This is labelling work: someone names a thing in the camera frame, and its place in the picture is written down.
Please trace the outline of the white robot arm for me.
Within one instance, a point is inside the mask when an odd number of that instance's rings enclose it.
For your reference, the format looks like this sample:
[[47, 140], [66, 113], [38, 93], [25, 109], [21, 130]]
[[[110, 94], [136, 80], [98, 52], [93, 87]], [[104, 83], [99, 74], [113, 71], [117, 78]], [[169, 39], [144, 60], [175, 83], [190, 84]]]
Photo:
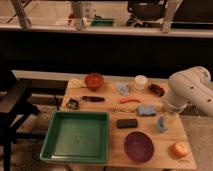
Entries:
[[165, 111], [181, 113], [190, 102], [207, 116], [213, 117], [213, 90], [210, 72], [201, 66], [172, 74], [168, 79], [168, 91], [162, 98]]

